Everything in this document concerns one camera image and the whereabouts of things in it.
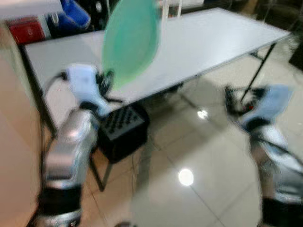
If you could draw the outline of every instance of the green plate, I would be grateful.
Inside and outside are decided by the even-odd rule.
[[[114,72],[114,89],[134,80],[150,65],[158,42],[155,0],[120,0],[109,18],[102,53],[105,75]]]

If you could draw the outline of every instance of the beige wall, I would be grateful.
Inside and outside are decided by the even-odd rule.
[[[21,63],[16,47],[0,33],[0,225],[22,227],[39,189],[38,115],[12,67]]]

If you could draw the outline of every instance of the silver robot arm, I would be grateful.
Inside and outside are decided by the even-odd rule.
[[[29,227],[75,227],[80,223],[81,188],[98,139],[99,118],[110,112],[101,94],[110,88],[111,80],[100,78],[96,67],[73,64],[63,73],[81,108],[70,112],[40,160],[42,187]]]
[[[292,91],[270,86],[252,91],[245,105],[234,91],[225,91],[227,112],[250,136],[250,154],[258,167],[262,193],[260,227],[303,226],[303,164],[289,152],[276,117],[287,107]]]

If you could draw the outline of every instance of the tabletop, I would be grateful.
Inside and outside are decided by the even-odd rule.
[[[112,90],[110,96],[133,103],[204,74],[220,65],[287,37],[289,33],[228,12],[211,9],[161,22],[158,52],[136,80]],[[68,64],[95,64],[102,71],[104,32],[94,32],[26,45],[26,52],[41,86]],[[76,100],[62,83],[47,97],[59,125]]]

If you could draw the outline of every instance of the red box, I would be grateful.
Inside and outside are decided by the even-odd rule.
[[[7,24],[17,44],[28,44],[45,39],[40,22],[36,17],[16,19]]]

